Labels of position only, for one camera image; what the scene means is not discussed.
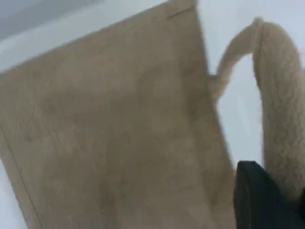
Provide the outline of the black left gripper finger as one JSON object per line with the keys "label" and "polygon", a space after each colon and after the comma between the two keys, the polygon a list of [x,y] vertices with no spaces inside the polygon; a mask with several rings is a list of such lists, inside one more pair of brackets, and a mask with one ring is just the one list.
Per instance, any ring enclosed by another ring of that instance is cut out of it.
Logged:
{"label": "black left gripper finger", "polygon": [[303,229],[305,191],[289,201],[271,176],[255,161],[239,161],[234,186],[238,229]]}

